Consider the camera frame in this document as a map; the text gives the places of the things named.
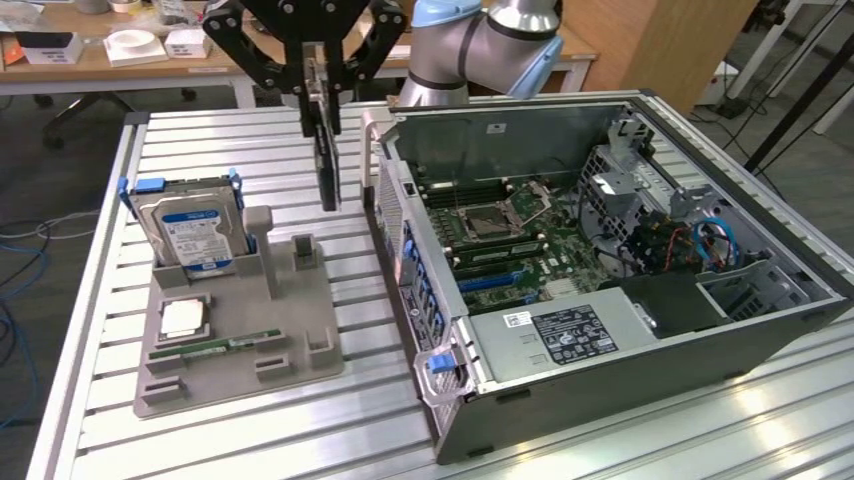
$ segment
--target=hard drive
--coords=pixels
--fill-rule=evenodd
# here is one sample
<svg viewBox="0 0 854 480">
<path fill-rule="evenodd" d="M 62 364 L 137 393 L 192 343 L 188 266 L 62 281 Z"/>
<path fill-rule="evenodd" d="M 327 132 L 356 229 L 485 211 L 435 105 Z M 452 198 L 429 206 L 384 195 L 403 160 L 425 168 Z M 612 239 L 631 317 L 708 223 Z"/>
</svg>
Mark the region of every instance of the hard drive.
<svg viewBox="0 0 854 480">
<path fill-rule="evenodd" d="M 138 220 L 157 266 L 181 265 L 190 279 L 233 272 L 233 258 L 250 253 L 242 228 L 240 177 L 141 179 L 120 197 Z"/>
</svg>

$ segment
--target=floor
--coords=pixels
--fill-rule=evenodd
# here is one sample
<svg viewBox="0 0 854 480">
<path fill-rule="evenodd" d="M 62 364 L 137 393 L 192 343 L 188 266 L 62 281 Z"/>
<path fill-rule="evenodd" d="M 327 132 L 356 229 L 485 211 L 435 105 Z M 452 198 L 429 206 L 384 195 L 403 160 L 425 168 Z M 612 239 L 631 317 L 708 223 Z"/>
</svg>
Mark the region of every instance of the floor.
<svg viewBox="0 0 854 480">
<path fill-rule="evenodd" d="M 744 64 L 759 41 L 759 34 L 742 35 L 738 39 L 730 54 L 730 60 L 736 65 Z M 794 46 L 787 40 L 780 40 L 756 78 L 766 75 L 767 68 Z M 812 55 L 783 96 L 764 104 L 767 115 L 756 115 L 739 136 L 739 144 L 748 152 L 754 151 L 766 138 L 792 99 L 803 91 L 824 63 L 826 59 Z M 811 122 L 852 81 L 854 74 L 850 71 L 839 74 L 787 138 Z M 760 86 L 755 91 L 756 98 L 760 98 L 763 91 Z M 130 92 L 122 96 L 137 109 L 148 111 L 234 107 L 230 91 L 218 87 L 197 89 L 194 102 L 182 102 L 177 90 Z M 4 146 L 0 158 L 0 225 L 88 211 L 96 209 L 101 202 L 118 139 L 121 114 L 112 105 L 98 104 L 64 128 L 64 150 L 49 151 L 41 146 L 38 129 L 73 96 L 56 95 L 53 98 L 56 106 L 52 108 L 38 109 L 30 98 L 17 97 L 10 106 L 0 110 L 0 145 Z M 265 97 L 265 100 L 275 103 L 275 97 Z M 698 109 L 696 113 L 704 119 L 716 118 L 704 108 Z M 746 115 L 742 115 L 734 120 L 722 120 L 720 123 L 734 131 L 744 118 Z M 698 123 L 698 126 L 719 144 L 728 141 L 718 124 Z M 827 135 L 819 137 L 812 133 L 806 134 L 767 172 L 790 204 L 850 253 L 854 253 L 854 210 L 846 207 L 846 203 L 850 204 L 854 186 L 852 131 L 854 109 L 850 109 Z M 728 152 L 736 159 L 744 160 L 735 146 L 728 148 Z M 86 231 L 93 228 L 93 223 L 94 217 L 69 221 L 57 227 L 53 234 Z M 28 225 L 21 225 L 14 229 L 4 229 L 2 233 L 25 231 L 26 227 Z M 38 248 L 40 240 L 30 239 L 16 245 Z M 44 277 L 22 295 L 8 302 L 29 341 L 40 391 L 37 406 L 22 416 L 24 420 L 16 426 L 0 430 L 2 479 L 18 479 L 25 475 L 88 249 L 88 237 L 50 242 L 50 262 Z M 0 251 L 0 278 L 5 278 L 25 261 L 25 255 Z M 5 367 L 0 368 L 1 419 L 26 402 L 30 391 L 28 381 L 21 354 L 14 352 Z"/>
</svg>

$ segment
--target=motherboard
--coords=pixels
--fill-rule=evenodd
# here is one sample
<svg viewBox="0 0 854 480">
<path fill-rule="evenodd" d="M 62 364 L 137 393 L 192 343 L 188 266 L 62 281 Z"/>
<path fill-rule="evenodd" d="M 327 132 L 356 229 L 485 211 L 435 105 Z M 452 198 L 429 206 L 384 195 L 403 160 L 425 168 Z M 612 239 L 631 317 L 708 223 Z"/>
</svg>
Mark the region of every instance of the motherboard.
<svg viewBox="0 0 854 480">
<path fill-rule="evenodd" d="M 611 278 L 567 192 L 537 177 L 421 190 L 471 315 L 595 291 Z"/>
</svg>

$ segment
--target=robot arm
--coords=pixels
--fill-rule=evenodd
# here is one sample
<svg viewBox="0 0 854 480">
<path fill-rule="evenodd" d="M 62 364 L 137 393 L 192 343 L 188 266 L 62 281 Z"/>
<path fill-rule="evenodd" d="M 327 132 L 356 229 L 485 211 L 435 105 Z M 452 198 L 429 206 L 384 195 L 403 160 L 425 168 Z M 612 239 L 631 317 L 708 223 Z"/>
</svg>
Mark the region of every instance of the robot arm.
<svg viewBox="0 0 854 480">
<path fill-rule="evenodd" d="M 283 43 L 287 64 L 276 63 L 241 29 L 244 7 Z M 341 42 L 364 9 L 373 17 L 361 46 L 344 60 Z M 339 94 L 369 80 L 405 28 L 405 17 L 389 0 L 214 0 L 205 7 L 202 28 L 261 88 L 277 88 L 299 101 L 303 135 L 315 139 L 323 209 L 340 203 L 337 150 Z"/>
<path fill-rule="evenodd" d="M 525 99 L 543 88 L 563 39 L 560 0 L 417 0 L 400 106 L 468 101 L 472 81 Z"/>
</svg>

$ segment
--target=slotted aluminum table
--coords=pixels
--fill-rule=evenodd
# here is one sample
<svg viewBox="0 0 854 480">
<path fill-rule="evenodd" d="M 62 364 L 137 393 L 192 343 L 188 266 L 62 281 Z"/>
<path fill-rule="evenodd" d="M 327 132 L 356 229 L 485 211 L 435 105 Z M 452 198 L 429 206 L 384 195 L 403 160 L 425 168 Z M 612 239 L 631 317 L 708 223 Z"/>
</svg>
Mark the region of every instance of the slotted aluminum table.
<svg viewBox="0 0 854 480">
<path fill-rule="evenodd" d="M 433 464 L 359 200 L 359 116 L 369 105 L 341 111 L 343 205 L 335 213 L 320 209 L 312 146 L 292 110 L 162 113 L 125 126 L 28 478 L 852 476 L 850 318 L 734 381 L 469 462 Z M 229 166 L 245 179 L 246 205 L 273 208 L 272 241 L 312 232 L 323 244 L 345 371 L 303 387 L 140 420 L 130 402 L 152 251 L 117 202 L 116 179 L 197 178 Z M 743 187 L 764 198 L 762 187 Z M 776 215 L 794 215 L 767 205 Z M 831 256 L 850 261 L 840 252 Z"/>
</svg>

